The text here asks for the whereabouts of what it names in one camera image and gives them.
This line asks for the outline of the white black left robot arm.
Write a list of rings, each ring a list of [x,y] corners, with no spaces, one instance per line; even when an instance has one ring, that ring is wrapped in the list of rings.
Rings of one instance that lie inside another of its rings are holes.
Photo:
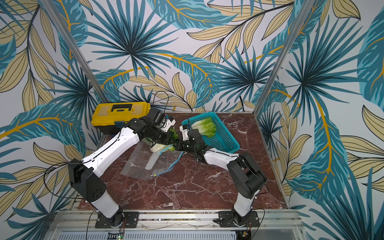
[[[168,144],[171,135],[168,130],[176,123],[169,117],[159,123],[148,117],[131,119],[123,128],[100,149],[82,160],[72,160],[69,165],[70,185],[88,203],[98,210],[98,218],[108,226],[117,228],[124,223],[124,213],[107,191],[106,184],[100,179],[108,167],[129,148],[144,138],[156,143]]]

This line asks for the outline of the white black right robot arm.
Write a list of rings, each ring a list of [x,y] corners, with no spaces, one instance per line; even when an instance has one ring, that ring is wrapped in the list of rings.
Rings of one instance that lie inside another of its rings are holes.
[[[234,224],[238,227],[248,224],[254,200],[267,183],[267,177],[253,156],[248,153],[226,153],[206,145],[198,138],[191,138],[188,141],[177,140],[174,147],[176,150],[193,154],[198,162],[220,167],[230,173],[238,190],[238,196],[230,220],[226,223],[220,221],[219,224],[221,226]]]

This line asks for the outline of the chinese cabbage back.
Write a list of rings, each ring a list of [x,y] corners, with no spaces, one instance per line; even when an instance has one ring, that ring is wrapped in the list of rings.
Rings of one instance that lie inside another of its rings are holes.
[[[191,128],[193,130],[198,130],[202,136],[208,138],[214,137],[217,132],[217,126],[211,117],[193,123]]]

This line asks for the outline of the chinese cabbage front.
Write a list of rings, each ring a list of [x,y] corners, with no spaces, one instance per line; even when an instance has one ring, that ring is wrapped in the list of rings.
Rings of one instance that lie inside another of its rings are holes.
[[[175,150],[175,147],[173,145],[162,145],[162,144],[154,144],[152,147],[151,147],[151,151],[153,153],[162,153],[162,152],[166,152],[166,151],[171,151],[173,152]]]

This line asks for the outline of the chinese cabbage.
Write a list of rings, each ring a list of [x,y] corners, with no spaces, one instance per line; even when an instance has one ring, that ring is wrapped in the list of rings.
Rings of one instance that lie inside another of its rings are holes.
[[[170,139],[171,139],[172,141],[176,141],[176,140],[179,140],[179,139],[180,139],[180,138],[179,138],[179,135],[178,135],[178,133],[176,132],[175,129],[170,128],[170,129],[168,130],[168,132],[170,133]]]
[[[154,144],[152,147],[151,147],[151,151],[153,153],[162,153],[162,152],[166,152],[166,151],[171,151],[173,152],[175,150],[175,147],[173,145],[162,145],[162,144]]]
[[[217,132],[217,126],[211,117],[193,123],[191,128],[193,130],[198,130],[202,136],[208,138],[214,137]]]

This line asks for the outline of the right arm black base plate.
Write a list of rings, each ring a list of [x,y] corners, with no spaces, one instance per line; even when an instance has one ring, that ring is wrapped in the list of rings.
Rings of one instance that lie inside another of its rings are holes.
[[[220,225],[221,228],[242,228],[242,227],[259,227],[261,217],[256,211],[250,211],[244,217],[235,211],[220,211],[218,218],[213,222]]]

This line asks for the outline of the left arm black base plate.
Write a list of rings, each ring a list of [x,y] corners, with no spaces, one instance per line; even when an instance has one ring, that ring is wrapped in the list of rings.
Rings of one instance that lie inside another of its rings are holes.
[[[135,229],[139,220],[139,212],[122,212],[118,211],[111,218],[105,217],[98,213],[96,229]]]

